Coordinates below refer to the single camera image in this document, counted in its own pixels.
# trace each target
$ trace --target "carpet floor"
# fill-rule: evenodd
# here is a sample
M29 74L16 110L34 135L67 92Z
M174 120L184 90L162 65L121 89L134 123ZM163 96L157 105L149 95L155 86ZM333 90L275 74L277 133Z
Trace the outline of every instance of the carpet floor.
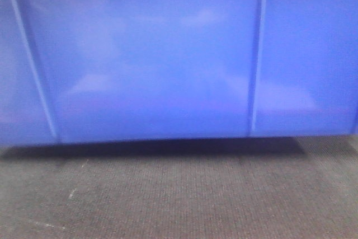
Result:
M2 148L0 238L358 238L358 137Z

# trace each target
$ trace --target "metal seam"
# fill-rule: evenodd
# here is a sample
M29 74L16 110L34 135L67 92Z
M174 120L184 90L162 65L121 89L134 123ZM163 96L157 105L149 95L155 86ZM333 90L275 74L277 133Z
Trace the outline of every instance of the metal seam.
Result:
M37 71L37 67L36 67L36 64L34 61L34 55L31 50L29 39L27 37L25 25L23 22L21 11L18 6L18 2L17 2L17 0L11 0L11 4L12 4L16 22L17 22L17 25L18 25L18 28L20 31L21 39L22 39L22 42L25 47L26 56L27 56L27 59L28 59L28 62L29 62L30 68L31 68L31 73L32 73L32 76L33 76L35 84L36 84L37 93L39 94L40 102L44 109L45 116L46 116L50 131L51 131L51 135L55 138L56 141L59 141L59 134L55 127L54 119L50 113L50 109L49 109L49 106L47 103L47 98L44 93L44 88L40 81L39 72Z
M260 70L262 62L263 31L265 27L266 1L258 0L256 33L254 39L254 54L249 82L248 94L248 136L251 136L256 127L257 113L257 86L260 81Z

